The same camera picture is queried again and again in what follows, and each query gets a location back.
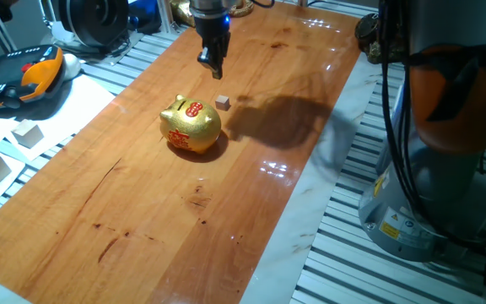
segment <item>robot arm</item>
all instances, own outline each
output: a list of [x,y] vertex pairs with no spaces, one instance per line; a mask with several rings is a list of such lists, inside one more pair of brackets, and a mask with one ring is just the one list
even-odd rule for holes
[[198,62],[209,68],[215,79],[223,77],[223,60],[230,43],[228,8],[235,0],[191,0],[196,32],[202,37]]

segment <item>orange object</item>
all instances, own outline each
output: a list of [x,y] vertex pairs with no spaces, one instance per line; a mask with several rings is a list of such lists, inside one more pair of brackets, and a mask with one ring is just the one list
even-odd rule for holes
[[55,59],[38,62],[24,73],[24,77],[22,77],[22,86],[37,84],[37,87],[35,88],[34,93],[21,96],[20,99],[22,101],[39,97],[44,94],[56,78],[57,73],[63,65],[63,51],[59,47],[55,48],[57,49]]
[[429,116],[451,82],[430,65],[410,69],[412,108],[419,137],[441,153],[467,155],[486,149],[486,68],[480,68],[467,100],[451,120]]

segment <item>blue component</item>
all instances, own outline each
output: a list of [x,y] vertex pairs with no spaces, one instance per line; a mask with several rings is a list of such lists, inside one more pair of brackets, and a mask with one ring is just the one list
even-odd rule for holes
[[154,0],[137,0],[129,5],[141,8],[148,15],[153,15],[157,10],[157,2]]
[[42,56],[48,56],[48,55],[50,55],[50,53],[51,53],[51,49],[52,49],[52,47],[50,46],[50,47],[49,47],[49,48],[46,50],[46,52],[44,52],[44,54],[42,54]]

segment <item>metal grating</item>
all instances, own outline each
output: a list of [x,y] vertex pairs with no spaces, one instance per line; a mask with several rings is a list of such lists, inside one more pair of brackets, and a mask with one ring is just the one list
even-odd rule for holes
[[[390,94],[396,96],[403,67],[391,65],[389,74]],[[375,167],[385,136],[378,82],[332,190],[292,302],[481,303],[484,257],[469,255],[456,265],[410,262],[382,250],[361,227],[359,199],[377,178]]]
[[118,63],[114,65],[84,63],[82,69],[85,75],[91,77],[112,94],[118,95],[177,37],[178,35],[166,33],[146,35]]

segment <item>wooden table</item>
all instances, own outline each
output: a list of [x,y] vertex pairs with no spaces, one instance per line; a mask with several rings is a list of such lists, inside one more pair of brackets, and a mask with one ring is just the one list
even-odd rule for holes
[[[0,283],[33,303],[237,302],[359,55],[356,22],[256,7],[232,21],[221,81],[187,30],[0,209]],[[231,99],[204,156],[160,134],[177,94]]]

